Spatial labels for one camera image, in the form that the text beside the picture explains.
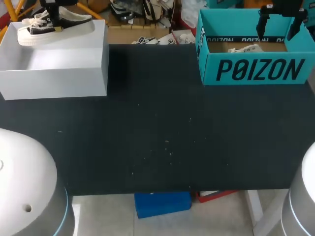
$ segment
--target white sole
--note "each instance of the white sole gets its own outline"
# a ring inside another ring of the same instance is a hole
[[[22,46],[37,46],[92,33],[94,30],[95,26],[92,20],[77,26],[63,29],[61,32],[31,35],[27,29],[23,29],[18,30],[18,41]]]

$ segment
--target poizon box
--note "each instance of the poizon box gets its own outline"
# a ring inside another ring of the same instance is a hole
[[[315,64],[315,43],[308,30],[287,39],[291,17],[270,15],[258,40],[258,9],[201,9],[196,50],[204,85],[303,84]],[[263,52],[228,53],[258,44]]]

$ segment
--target shoelace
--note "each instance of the shoelace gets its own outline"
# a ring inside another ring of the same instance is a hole
[[[38,27],[38,26],[42,26],[44,23],[47,23],[46,20],[43,20],[43,18],[46,16],[47,14],[45,14],[45,12],[40,13],[40,14],[36,14],[34,16],[34,18],[26,18],[22,20],[22,24],[23,25],[27,25],[25,27],[19,28],[18,30],[24,30],[28,27]]]

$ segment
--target blue plastic crate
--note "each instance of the blue plastic crate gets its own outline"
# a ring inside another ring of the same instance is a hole
[[[188,210],[191,207],[189,192],[135,193],[134,202],[139,219]]]

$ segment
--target black sneaker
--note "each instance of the black sneaker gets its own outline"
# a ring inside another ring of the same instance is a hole
[[[46,11],[36,14],[34,18],[24,19],[27,25],[18,29],[18,41],[22,46],[36,46],[61,39],[76,37],[94,31],[91,15],[80,15],[59,7],[60,27],[53,27]]]

